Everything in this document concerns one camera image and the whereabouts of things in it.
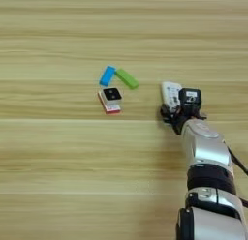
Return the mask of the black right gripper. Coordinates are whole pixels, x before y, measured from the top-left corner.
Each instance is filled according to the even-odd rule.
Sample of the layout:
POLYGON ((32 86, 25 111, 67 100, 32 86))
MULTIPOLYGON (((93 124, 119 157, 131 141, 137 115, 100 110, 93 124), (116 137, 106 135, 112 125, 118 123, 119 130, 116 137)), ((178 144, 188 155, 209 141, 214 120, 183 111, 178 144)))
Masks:
POLYGON ((161 116, 165 123, 171 124, 173 130, 177 135, 180 135, 184 124, 193 118, 207 119, 207 115, 204 112, 198 111, 184 111, 179 107, 174 113, 170 112, 170 109, 166 104, 162 104, 160 109, 161 116))

